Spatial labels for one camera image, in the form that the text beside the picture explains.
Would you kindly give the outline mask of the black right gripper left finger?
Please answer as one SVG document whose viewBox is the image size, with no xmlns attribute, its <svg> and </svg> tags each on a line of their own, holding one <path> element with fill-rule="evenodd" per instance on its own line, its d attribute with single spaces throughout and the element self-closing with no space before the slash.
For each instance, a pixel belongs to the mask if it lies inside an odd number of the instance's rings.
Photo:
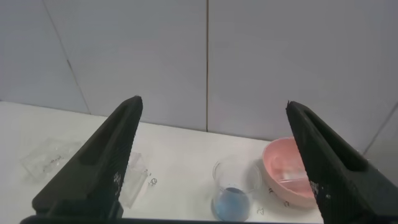
<svg viewBox="0 0 398 224">
<path fill-rule="evenodd" d="M 34 197 L 45 218 L 119 218 L 126 169 L 143 110 L 140 96 L 123 101 Z"/>
</svg>

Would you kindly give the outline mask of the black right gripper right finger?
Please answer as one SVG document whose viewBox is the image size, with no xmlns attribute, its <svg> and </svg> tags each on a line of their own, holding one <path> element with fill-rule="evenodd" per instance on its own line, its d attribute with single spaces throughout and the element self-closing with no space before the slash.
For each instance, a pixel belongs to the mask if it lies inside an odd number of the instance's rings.
<svg viewBox="0 0 398 224">
<path fill-rule="evenodd" d="M 397 187 L 311 109 L 290 101 L 290 128 L 324 223 L 397 223 Z"/>
</svg>

